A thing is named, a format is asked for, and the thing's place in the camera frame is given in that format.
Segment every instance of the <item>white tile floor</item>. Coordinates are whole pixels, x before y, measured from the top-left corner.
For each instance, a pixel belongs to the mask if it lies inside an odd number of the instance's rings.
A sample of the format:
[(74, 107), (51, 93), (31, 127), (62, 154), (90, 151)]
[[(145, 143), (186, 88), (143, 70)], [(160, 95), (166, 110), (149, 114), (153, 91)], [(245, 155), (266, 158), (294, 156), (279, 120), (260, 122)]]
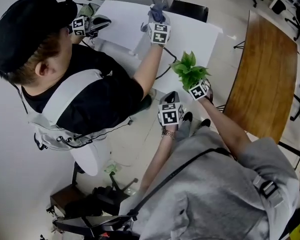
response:
[[(285, 22), (285, 18), (291, 19), (293, 17), (291, 12), (294, 12), (294, 9), (289, 8), (282, 14), (277, 15), (268, 8), (270, 4), (269, 0), (257, 0), (257, 8), (253, 8), (251, 0), (182, 1), (208, 7), (209, 15), (207, 23), (222, 30), (208, 64), (209, 72), (212, 76), (224, 76), (222, 78), (210, 78), (217, 106), (226, 103), (235, 80), (242, 50), (233, 49), (233, 46), (245, 40), (249, 10), (253, 10), (271, 21), (289, 37), (293, 38), (296, 35), (296, 30)], [(297, 44), (300, 53), (300, 38), (297, 40)], [(300, 55), (298, 55), (296, 84), (296, 94), (300, 94)], [(112, 160), (121, 164), (121, 170), (116, 174), (116, 178), (121, 184), (127, 184), (134, 178), (141, 180), (157, 150), (161, 139), (161, 127), (157, 120), (158, 103), (158, 100), (155, 100), (149, 110), (142, 111), (133, 117), (134, 123), (131, 126), (125, 126), (114, 131), (108, 137), (112, 149)], [(298, 102), (294, 100), (291, 108), (292, 115), (294, 115), (298, 107)], [(198, 105), (195, 102), (187, 109), (193, 112), (195, 117), (193, 121), (194, 125), (198, 124), (202, 118), (207, 118), (207, 114), (203, 110), (199, 111)], [(300, 119), (297, 119), (295, 122), (287, 122), (282, 141), (296, 149), (300, 149)], [(298, 161), (297, 156), (283, 148), (281, 150), (291, 164), (295, 166)], [(108, 185), (110, 178), (103, 172), (95, 177), (79, 175), (77, 181), (81, 189), (90, 192), (94, 187)], [(138, 189), (139, 183), (134, 184), (133, 187)]]

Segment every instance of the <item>man in black cap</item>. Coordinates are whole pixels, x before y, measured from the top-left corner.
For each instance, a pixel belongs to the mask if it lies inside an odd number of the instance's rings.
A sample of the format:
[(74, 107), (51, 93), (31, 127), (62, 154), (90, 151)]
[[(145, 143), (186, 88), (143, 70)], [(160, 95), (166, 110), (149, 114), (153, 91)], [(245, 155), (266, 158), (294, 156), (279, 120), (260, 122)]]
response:
[(19, 0), (0, 19), (0, 76), (21, 85), (27, 103), (42, 113), (60, 84), (73, 74), (98, 69), (103, 79), (81, 91), (62, 113), (57, 126), (87, 135), (113, 128), (151, 105), (148, 95), (163, 48), (151, 46), (138, 71), (126, 71), (103, 52), (72, 41), (67, 26), (77, 5), (56, 0)]

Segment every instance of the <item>white backpack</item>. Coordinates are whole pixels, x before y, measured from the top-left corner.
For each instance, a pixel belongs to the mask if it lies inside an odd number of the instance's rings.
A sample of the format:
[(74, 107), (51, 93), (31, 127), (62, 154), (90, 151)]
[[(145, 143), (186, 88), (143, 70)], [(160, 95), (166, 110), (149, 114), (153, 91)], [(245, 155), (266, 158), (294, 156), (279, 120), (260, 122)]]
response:
[(103, 129), (88, 135), (80, 135), (57, 126), (57, 121), (74, 98), (89, 84), (102, 79), (97, 69), (88, 69), (71, 75), (53, 93), (42, 113), (34, 111), (20, 94), (27, 111), (29, 124), (34, 126), (34, 141), (40, 150), (51, 149), (69, 151), (84, 147), (93, 141), (101, 141), (106, 137)]

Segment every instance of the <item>hair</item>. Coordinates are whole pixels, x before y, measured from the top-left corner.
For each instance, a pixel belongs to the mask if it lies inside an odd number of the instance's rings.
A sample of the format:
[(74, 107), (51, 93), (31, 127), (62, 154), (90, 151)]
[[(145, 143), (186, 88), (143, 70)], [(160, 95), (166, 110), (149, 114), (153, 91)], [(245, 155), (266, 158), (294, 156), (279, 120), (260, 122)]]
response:
[(40, 44), (28, 61), (16, 71), (4, 73), (0, 77), (13, 85), (29, 86), (36, 82), (36, 66), (48, 58), (56, 57), (60, 52), (60, 31), (51, 33)]

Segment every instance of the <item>cap brim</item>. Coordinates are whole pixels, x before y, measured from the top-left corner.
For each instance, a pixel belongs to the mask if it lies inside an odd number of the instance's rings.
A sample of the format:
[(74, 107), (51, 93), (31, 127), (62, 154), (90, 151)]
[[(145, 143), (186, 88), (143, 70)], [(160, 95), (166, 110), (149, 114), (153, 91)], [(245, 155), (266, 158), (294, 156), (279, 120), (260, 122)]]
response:
[(77, 4), (73, 1), (58, 3), (58, 28), (67, 27), (76, 18), (78, 13)]

